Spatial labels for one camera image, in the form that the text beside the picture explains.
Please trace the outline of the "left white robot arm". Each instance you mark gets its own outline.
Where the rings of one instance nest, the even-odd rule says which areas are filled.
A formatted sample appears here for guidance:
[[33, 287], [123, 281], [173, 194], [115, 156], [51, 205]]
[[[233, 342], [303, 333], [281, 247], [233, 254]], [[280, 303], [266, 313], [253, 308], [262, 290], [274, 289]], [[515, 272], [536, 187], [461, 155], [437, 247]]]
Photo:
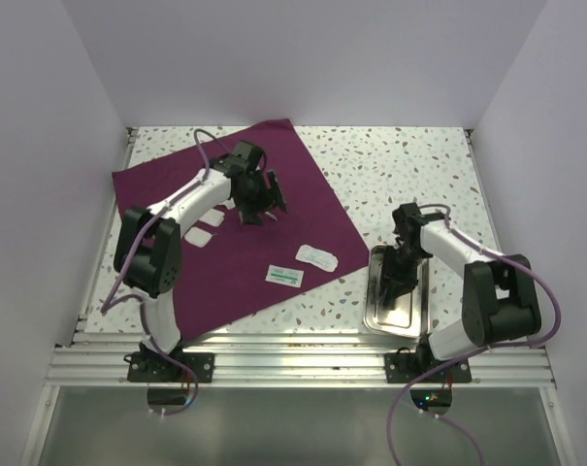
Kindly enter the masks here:
[[227, 201], [241, 223], [262, 225], [274, 208], [287, 210], [273, 170], [266, 169], [263, 149], [247, 141], [214, 159], [180, 189], [149, 207], [125, 211], [114, 253], [117, 279], [101, 308], [135, 299], [145, 336], [142, 345], [154, 352], [149, 368], [162, 381], [177, 379], [184, 368], [175, 351], [181, 342], [174, 312], [173, 289], [182, 270], [183, 236], [194, 224]]

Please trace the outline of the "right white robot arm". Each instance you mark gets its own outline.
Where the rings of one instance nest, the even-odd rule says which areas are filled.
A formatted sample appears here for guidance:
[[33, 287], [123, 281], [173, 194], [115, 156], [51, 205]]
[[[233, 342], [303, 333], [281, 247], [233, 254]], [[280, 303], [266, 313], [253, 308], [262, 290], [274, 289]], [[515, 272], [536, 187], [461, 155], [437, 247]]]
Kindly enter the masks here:
[[414, 368], [420, 378], [436, 381], [448, 371], [450, 359], [540, 331], [535, 280], [525, 256], [483, 248], [450, 226], [447, 211], [425, 214], [417, 204], [408, 203], [392, 217], [397, 245], [382, 254], [382, 304], [413, 292], [418, 269], [427, 259], [440, 260], [463, 283], [459, 317], [418, 345]]

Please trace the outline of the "clear plastic syringe packet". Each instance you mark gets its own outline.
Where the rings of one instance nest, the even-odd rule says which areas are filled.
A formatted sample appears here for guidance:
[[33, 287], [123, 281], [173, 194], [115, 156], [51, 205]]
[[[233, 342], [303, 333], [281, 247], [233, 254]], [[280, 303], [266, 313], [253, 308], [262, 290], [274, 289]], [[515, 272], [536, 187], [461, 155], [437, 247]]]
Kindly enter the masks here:
[[301, 245], [296, 252], [295, 259], [328, 273], [335, 272], [339, 265], [339, 260], [332, 253], [310, 245]]

